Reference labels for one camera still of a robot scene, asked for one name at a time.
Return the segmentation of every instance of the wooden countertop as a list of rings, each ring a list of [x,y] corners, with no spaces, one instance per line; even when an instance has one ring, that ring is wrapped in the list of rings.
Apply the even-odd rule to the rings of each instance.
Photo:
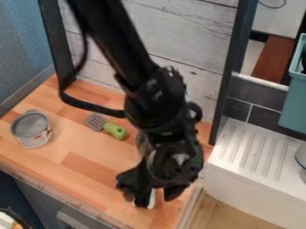
[[[110,89],[75,81],[68,89],[75,97],[121,108],[123,95]],[[49,116],[54,136],[42,148],[23,149],[10,133],[10,123],[29,109]],[[56,77],[45,81],[0,119],[0,166],[65,203],[87,211],[119,227],[174,228],[191,194],[187,190],[172,202],[157,193],[153,210],[135,208],[115,189],[115,175],[140,159],[134,141],[136,131],[126,121],[106,116],[130,133],[124,141],[105,132],[94,132],[83,122],[90,114],[64,104],[57,96]],[[200,123],[200,142],[206,143],[209,123]]]

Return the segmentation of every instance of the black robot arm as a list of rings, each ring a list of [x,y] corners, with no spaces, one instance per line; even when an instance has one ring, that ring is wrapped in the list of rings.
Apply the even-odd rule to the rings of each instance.
[[[84,41],[84,54],[75,71],[86,62],[87,36],[91,36],[115,69],[115,79],[126,96],[123,110],[80,101],[60,86],[61,99],[78,108],[126,117],[140,130],[140,164],[116,177],[116,187],[127,200],[147,207],[154,188],[164,188],[165,200],[178,197],[203,167],[195,130],[201,109],[186,100],[183,77],[173,67],[159,67],[150,59],[121,1],[67,2]]]

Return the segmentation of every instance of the green spatula handle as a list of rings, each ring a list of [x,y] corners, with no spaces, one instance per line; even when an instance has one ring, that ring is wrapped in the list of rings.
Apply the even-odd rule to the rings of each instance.
[[[127,131],[123,127],[114,123],[106,123],[104,125],[104,130],[113,134],[113,136],[118,140],[123,140],[127,136]]]

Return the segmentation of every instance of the white wooden wall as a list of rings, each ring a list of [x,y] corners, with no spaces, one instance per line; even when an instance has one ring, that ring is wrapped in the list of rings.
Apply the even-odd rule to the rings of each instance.
[[[123,0],[151,58],[178,68],[188,96],[212,121],[238,0]],[[64,0],[59,0],[64,26],[77,61],[81,35]],[[89,60],[79,78],[118,88],[114,71],[91,40]]]

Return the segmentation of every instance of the wooden floor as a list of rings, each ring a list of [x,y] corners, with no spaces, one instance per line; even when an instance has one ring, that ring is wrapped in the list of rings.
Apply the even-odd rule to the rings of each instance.
[[[186,229],[281,229],[255,216],[248,215],[217,201],[204,191],[199,197],[196,207]]]
[[[172,202],[164,202],[159,191],[153,210],[125,202],[115,189],[115,175],[140,160],[135,148],[136,130],[126,120],[106,117],[121,124],[129,137],[119,141],[105,131],[92,131],[84,124],[91,112],[64,104],[57,87],[53,76],[0,118],[0,166],[61,201],[122,228],[174,228],[192,188]],[[123,107],[122,94],[85,81],[75,81],[68,93],[103,106]],[[12,121],[30,109],[48,115],[54,131],[51,141],[37,149],[21,148],[10,133]],[[197,128],[206,148],[210,123],[200,123]]]
[[[281,83],[287,71],[295,41],[269,36],[251,76]]]

